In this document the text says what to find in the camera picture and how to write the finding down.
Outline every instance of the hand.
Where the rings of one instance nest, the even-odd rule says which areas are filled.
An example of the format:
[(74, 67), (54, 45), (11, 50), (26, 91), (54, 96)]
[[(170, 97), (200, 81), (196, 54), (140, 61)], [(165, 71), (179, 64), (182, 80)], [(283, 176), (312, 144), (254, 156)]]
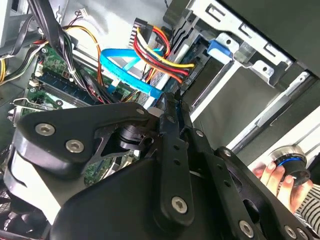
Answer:
[(253, 170), (253, 173), (292, 213), (298, 210), (309, 190), (313, 187), (312, 181), (308, 180), (304, 184), (293, 188), (294, 178), (287, 175), (278, 191), (280, 181), (285, 174), (285, 168), (283, 166), (276, 167), (274, 162), (271, 162), (267, 167)]

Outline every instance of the black mechanical arm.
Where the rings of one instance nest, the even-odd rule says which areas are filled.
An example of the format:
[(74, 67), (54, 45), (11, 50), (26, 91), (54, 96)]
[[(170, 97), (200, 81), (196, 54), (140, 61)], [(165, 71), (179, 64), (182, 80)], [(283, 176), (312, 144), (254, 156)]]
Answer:
[[(44, 204), (51, 200), (33, 201), (30, 177), (17, 163), (37, 174), (32, 194), (46, 185), (54, 206), (60, 204), (50, 216), (50, 239), (313, 239), (236, 155), (225, 147), (211, 149), (182, 101), (164, 94), (156, 106), (163, 114), (131, 102), (20, 120), (4, 180), (49, 216)], [(128, 150), (139, 150), (140, 160), (73, 193), (88, 165)], [(57, 189), (69, 195), (61, 200)]]

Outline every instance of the screw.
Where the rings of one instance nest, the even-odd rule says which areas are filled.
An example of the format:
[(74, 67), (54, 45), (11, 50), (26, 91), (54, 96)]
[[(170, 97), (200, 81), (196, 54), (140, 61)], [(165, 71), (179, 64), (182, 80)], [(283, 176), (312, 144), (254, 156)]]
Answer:
[(62, 105), (64, 104), (64, 102), (61, 101), (61, 100), (57, 100), (57, 101), (55, 101), (55, 103), (56, 103), (58, 106), (62, 106)]
[(196, 134), (198, 134), (200, 137), (203, 137), (203, 136), (204, 136), (203, 132), (200, 131), (200, 130), (197, 130), (197, 131), (195, 131), (195, 132), (196, 132)]
[(136, 109), (136, 111), (137, 111), (138, 113), (142, 114), (142, 115), (144, 115), (144, 114), (145, 114), (145, 111), (143, 111), (143, 110), (142, 110), (142, 109), (140, 109), (140, 108), (137, 108), (137, 109)]
[(241, 231), (250, 239), (252, 239), (254, 237), (254, 230), (252, 229), (252, 227), (249, 225), (249, 223), (247, 223), (244, 220), (241, 220), (239, 222), (239, 227), (241, 229)]
[(65, 144), (66, 149), (68, 149), (69, 152), (79, 154), (84, 151), (85, 146), (82, 142), (71, 139), (66, 142)]
[(303, 237), (303, 239), (308, 240), (308, 236), (307, 234), (299, 227), (296, 228), (298, 230), (298, 233), (300, 233), (300, 235)]
[(40, 123), (35, 126), (35, 131), (37, 134), (40, 134), (42, 136), (51, 136), (56, 132), (56, 129), (54, 126), (48, 123)]
[(296, 233), (291, 229), (291, 227), (285, 225), (285, 226), (284, 226), (284, 229), (285, 229), (286, 233), (287, 233), (291, 238), (293, 238), (293, 239), (296, 239), (296, 238), (297, 238)]
[(180, 214), (185, 214), (188, 210), (188, 206), (181, 197), (174, 196), (171, 200), (172, 207)]
[(167, 116), (166, 119), (168, 119), (171, 123), (175, 123), (175, 120), (172, 116)]
[(231, 153), (228, 150), (223, 150), (224, 154), (227, 155), (228, 157), (231, 157)]

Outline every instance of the sleeve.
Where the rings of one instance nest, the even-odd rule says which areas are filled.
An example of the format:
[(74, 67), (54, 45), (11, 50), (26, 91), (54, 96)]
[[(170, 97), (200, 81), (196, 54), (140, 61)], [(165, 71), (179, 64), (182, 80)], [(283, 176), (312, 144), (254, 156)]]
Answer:
[(314, 184), (297, 210), (303, 219), (320, 236), (320, 186)]

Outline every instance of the blue ring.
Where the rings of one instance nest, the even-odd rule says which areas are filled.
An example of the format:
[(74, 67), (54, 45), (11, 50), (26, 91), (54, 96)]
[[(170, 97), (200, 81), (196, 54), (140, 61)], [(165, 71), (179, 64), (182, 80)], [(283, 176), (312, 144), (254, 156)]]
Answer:
[(291, 158), (287, 158), (286, 160), (284, 160), (283, 162), (281, 162), (278, 166), (281, 166), (284, 163), (290, 162), (290, 161), (302, 161), (301, 158), (299, 157), (291, 157)]

